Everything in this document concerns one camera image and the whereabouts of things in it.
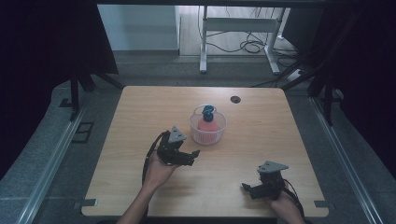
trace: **floor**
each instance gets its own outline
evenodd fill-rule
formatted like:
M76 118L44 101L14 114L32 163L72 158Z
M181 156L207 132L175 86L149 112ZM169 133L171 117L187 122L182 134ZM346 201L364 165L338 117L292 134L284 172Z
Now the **floor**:
M224 38L213 43L223 43ZM247 57L250 54L244 53L227 57L228 54L213 51L213 56L208 59L208 72L202 75L197 49L183 46L180 47L182 56L115 52L120 74L110 76L124 85L276 86L276 77L262 55ZM293 59L282 62L287 66ZM78 123L93 125L88 140L84 143L78 141L87 136L75 133L78 123L69 121L70 107L60 107L61 101L70 97L70 86L66 82L54 89L46 116L0 183L0 223L114 223L117 219L85 217L80 213L121 94L121 90L97 76L92 78L96 84L94 92L80 89L82 113L78 117ZM282 77L277 81L277 86L287 82L287 77ZM338 103L332 105L333 126L326 125L320 113L320 96L311 98L306 94L309 84L310 80L286 91L325 196L325 206L330 209L327 217L308 219L314 223L392 223L396 219L395 179L345 118ZM55 156L55 152L62 147L64 151ZM52 161L59 161L59 164L49 166ZM23 216L22 211L30 211L31 215ZM241 223L254 221L241 220Z

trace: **person's left hand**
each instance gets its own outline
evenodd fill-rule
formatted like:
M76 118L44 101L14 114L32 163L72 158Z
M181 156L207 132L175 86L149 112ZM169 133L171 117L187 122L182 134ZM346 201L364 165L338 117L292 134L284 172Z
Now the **person's left hand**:
M148 170L143 186L147 186L154 190L158 189L166 183L177 167L179 167L179 165L168 165L163 163L155 150L149 159Z

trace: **forearm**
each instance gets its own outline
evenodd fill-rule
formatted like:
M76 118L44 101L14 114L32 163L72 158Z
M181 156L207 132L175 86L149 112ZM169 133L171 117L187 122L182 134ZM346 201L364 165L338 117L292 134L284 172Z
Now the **forearm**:
M143 186L137 194L134 201L119 219L117 224L137 224L142 216L145 214L149 201L154 195L156 189L148 186Z

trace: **human arm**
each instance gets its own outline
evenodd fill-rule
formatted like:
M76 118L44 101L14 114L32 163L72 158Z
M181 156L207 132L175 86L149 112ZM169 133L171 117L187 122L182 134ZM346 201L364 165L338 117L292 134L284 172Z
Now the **human arm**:
M266 198L264 201L279 218L288 224L304 224L304 220L294 200L285 191L282 190L276 200Z
M139 223L155 191L166 183L177 167L177 165L164 164L158 157L157 151L154 151L149 159L148 170L142 188L117 224Z

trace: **gray carpet floor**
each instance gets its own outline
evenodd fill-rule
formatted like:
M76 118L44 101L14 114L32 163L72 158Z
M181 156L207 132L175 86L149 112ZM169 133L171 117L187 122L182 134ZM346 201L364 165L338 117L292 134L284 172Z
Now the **gray carpet floor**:
M199 73L197 57L166 54L137 56L116 52L116 61L120 74L110 76L123 85L251 87L275 78L266 59L261 57L209 57L205 75ZM105 220L114 223L116 220L116 217L85 217L80 212L80 204L88 190L121 95L121 90L96 76L92 78L96 84L95 91L80 90L81 102L84 99L86 102L86 112L81 122L92 122L92 133L86 143L71 143L68 147L43 203L37 207L34 223L105 223ZM327 217L309 219L314 223L370 223L318 119L312 99L306 94L309 81L286 91L291 111L330 207ZM283 78L278 86L286 82ZM273 86L270 83L257 88ZM54 146L68 125L71 109L59 107L64 98L70 98L67 82L54 89L46 117L1 181L0 223L16 222ZM394 178L345 118L338 103L332 106L332 121L333 128L363 186L373 199L383 223L394 222ZM74 137L79 139L81 136L76 134ZM241 220L240 223L254 223L254 220Z

